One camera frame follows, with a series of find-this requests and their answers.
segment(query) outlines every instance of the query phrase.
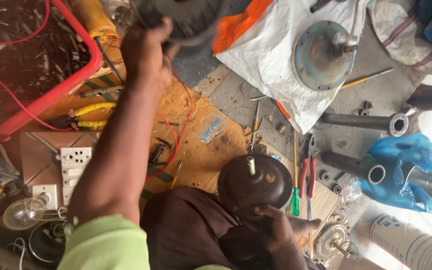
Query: red-handled pliers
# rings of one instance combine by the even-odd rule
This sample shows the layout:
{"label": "red-handled pliers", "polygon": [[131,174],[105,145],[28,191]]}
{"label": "red-handled pliers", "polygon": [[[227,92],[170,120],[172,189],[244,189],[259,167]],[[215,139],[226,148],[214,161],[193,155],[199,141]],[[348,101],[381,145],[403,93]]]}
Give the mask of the red-handled pliers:
{"label": "red-handled pliers", "polygon": [[316,161],[315,153],[316,153],[316,138],[314,134],[309,134],[308,140],[306,141],[306,158],[303,159],[303,168],[299,173],[299,197],[301,199],[304,198],[304,189],[306,187],[306,173],[308,172],[309,166],[309,187],[308,187],[308,196],[309,198],[313,198],[313,193],[315,191],[315,182],[316,182]]}

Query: green screwdriver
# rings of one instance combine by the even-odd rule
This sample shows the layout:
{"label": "green screwdriver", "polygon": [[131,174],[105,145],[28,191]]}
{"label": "green screwdriver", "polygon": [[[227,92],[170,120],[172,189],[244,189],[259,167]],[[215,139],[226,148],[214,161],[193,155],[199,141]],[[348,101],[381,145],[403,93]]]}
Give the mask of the green screwdriver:
{"label": "green screwdriver", "polygon": [[293,198],[291,202],[293,204],[293,216],[300,215],[300,199],[298,197],[300,189],[298,188],[298,174],[296,165],[296,129],[293,128]]}

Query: white bucket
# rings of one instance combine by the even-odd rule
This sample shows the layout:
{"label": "white bucket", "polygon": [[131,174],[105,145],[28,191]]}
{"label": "white bucket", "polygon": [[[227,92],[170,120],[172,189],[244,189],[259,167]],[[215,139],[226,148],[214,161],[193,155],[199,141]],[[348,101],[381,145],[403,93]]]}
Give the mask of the white bucket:
{"label": "white bucket", "polygon": [[432,270],[432,234],[391,215],[379,216],[369,238],[411,270]]}

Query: forearm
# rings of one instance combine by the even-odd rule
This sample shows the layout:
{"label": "forearm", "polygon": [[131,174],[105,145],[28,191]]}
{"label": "forearm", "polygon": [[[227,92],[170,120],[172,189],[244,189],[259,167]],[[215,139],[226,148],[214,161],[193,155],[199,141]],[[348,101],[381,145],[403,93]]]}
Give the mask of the forearm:
{"label": "forearm", "polygon": [[277,270],[307,270],[304,257],[295,242],[283,246],[271,254]]}
{"label": "forearm", "polygon": [[69,215],[81,223],[122,214],[139,224],[138,201],[145,184],[151,130],[163,91],[136,80],[128,85],[76,186]]}

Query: blue plastic bag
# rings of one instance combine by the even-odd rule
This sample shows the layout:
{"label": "blue plastic bag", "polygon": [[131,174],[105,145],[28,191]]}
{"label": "blue plastic bag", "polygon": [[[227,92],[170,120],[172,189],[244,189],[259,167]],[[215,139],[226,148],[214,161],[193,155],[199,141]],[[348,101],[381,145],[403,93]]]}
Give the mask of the blue plastic bag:
{"label": "blue plastic bag", "polygon": [[386,175],[376,185],[359,179],[358,183],[366,196],[386,205],[432,213],[432,198],[422,187],[406,182],[403,176],[406,163],[432,174],[432,142],[428,137],[415,133],[383,138],[373,144],[368,154],[372,162],[384,166]]}

